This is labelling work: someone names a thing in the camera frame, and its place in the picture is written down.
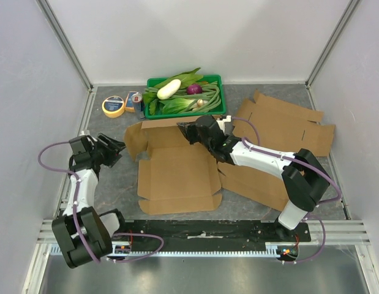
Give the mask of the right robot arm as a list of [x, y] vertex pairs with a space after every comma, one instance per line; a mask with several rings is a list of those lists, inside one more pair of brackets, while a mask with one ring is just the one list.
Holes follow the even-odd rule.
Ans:
[[274, 222], [275, 237], [288, 241], [303, 218], [320, 203], [330, 186], [330, 177], [307, 149], [285, 153], [255, 145], [245, 138], [228, 135], [225, 124], [231, 116], [204, 115], [194, 122], [177, 124], [191, 144], [202, 144], [219, 162], [265, 172], [283, 182], [288, 202]]

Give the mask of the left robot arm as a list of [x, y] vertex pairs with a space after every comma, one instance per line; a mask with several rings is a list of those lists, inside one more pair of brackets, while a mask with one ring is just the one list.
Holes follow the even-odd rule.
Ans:
[[76, 268], [112, 252], [112, 240], [127, 236], [122, 214], [113, 209], [97, 214], [94, 196], [101, 166], [112, 167], [120, 158], [125, 143], [102, 133], [96, 138], [80, 135], [69, 140], [70, 195], [62, 216], [52, 222], [52, 231], [69, 268]]

